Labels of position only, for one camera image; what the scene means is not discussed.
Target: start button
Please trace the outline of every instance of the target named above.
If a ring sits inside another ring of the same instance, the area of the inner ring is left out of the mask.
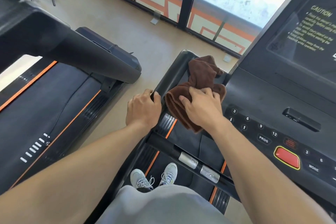
[[[289,167],[296,170],[300,169],[300,159],[298,155],[292,153],[284,147],[278,146],[277,148],[275,148],[274,156]]]

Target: red button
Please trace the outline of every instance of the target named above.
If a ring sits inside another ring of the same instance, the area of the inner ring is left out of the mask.
[[[275,156],[294,168],[300,168],[299,157],[285,148],[278,147],[275,151]]]

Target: shoelace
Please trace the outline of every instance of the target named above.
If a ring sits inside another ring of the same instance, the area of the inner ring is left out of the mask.
[[[161,175],[162,178],[162,184],[170,184],[171,180],[173,179],[173,174],[172,173],[163,173]]]
[[[150,188],[154,184],[154,177],[150,177],[150,180],[147,181],[146,179],[140,179],[138,180],[136,186],[138,188]]]

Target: forearm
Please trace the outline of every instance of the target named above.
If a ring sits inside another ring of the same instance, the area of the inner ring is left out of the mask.
[[[142,125],[131,124],[6,192],[0,196],[0,223],[82,224],[147,132]]]
[[[208,131],[254,223],[334,223],[325,211],[224,117]]]

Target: control panel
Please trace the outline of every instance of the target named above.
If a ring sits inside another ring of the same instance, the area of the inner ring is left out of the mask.
[[[294,138],[268,127],[243,109],[229,105],[224,116],[267,157],[275,158],[287,168],[307,170],[336,187],[336,162]]]

